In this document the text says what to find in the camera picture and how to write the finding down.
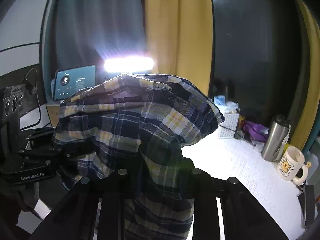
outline white tablecloth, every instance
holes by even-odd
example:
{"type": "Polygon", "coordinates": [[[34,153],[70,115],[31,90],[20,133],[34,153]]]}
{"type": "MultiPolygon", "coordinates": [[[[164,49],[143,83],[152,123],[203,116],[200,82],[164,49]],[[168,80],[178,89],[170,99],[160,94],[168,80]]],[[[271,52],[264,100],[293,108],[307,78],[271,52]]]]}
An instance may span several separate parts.
{"type": "MultiPolygon", "coordinates": [[[[303,232],[302,211],[293,182],[279,177],[275,165],[243,140],[217,139],[215,133],[195,145],[182,148],[184,157],[192,159],[196,168],[218,179],[238,178],[278,223],[290,240],[303,232]]],[[[224,239],[222,217],[220,235],[224,239]]]]}

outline silver bolt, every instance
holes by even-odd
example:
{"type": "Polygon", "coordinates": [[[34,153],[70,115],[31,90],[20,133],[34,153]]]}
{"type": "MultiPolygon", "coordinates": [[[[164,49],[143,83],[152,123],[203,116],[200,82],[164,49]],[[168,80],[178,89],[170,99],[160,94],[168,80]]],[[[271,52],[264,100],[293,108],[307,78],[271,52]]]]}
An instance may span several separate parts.
{"type": "Polygon", "coordinates": [[[88,184],[90,182],[90,179],[88,177],[83,177],[81,180],[80,180],[81,184],[88,184]]]}
{"type": "Polygon", "coordinates": [[[239,180],[238,180],[237,178],[235,178],[235,177],[230,177],[230,178],[229,178],[229,181],[230,181],[230,183],[232,183],[232,184],[237,184],[237,183],[239,182],[239,180]]]}
{"type": "Polygon", "coordinates": [[[118,174],[119,175],[126,175],[128,171],[126,169],[119,169],[118,174]]]}
{"type": "Polygon", "coordinates": [[[195,175],[200,175],[201,174],[201,169],[194,168],[194,169],[192,169],[192,173],[195,174],[195,175]]]}

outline yellow curtain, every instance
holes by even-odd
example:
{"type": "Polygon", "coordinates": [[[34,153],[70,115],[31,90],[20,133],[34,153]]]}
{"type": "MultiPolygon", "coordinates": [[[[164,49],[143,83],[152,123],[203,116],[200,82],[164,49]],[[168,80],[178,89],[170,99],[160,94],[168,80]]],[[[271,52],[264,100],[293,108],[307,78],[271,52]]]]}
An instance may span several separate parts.
{"type": "Polygon", "coordinates": [[[316,117],[320,99],[320,30],[302,0],[297,0],[306,24],[310,45],[310,80],[306,103],[290,144],[303,149],[316,117]]]}
{"type": "Polygon", "coordinates": [[[208,94],[212,62],[211,0],[145,0],[147,48],[154,73],[190,80],[208,94]]]}

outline brown box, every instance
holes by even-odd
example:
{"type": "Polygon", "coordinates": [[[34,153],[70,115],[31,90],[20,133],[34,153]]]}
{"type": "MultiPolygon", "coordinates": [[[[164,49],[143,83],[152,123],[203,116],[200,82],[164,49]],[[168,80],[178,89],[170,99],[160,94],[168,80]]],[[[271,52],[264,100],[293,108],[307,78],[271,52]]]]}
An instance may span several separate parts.
{"type": "Polygon", "coordinates": [[[59,121],[60,103],[48,103],[46,107],[51,125],[56,127],[59,121]]]}

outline cartoon bear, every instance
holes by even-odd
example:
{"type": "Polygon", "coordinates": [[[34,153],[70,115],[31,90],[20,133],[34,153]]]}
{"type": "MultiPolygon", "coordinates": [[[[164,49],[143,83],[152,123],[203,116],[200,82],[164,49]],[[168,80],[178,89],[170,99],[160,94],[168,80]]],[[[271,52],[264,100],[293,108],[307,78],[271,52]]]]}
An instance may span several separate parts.
{"type": "Polygon", "coordinates": [[[281,168],[285,173],[289,172],[291,165],[289,165],[287,158],[285,158],[284,161],[281,163],[281,168]]]}

